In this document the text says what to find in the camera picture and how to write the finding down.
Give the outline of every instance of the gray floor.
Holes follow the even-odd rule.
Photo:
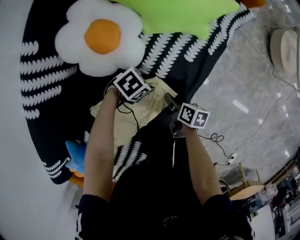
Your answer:
[[[226,153],[238,153],[232,165],[217,166],[219,176],[225,176],[230,184],[239,180],[239,162],[250,180],[256,180],[258,169],[264,182],[293,156],[300,140],[300,94],[272,76],[268,32],[276,26],[300,26],[300,7],[295,0],[269,0],[268,5],[254,8],[253,13],[255,20],[235,33],[208,77],[209,82],[192,100],[211,112],[206,128],[198,133],[224,135],[221,145]],[[286,80],[297,87],[296,76]],[[234,100],[248,113],[237,108]],[[227,162],[215,143],[203,143],[214,162]]]

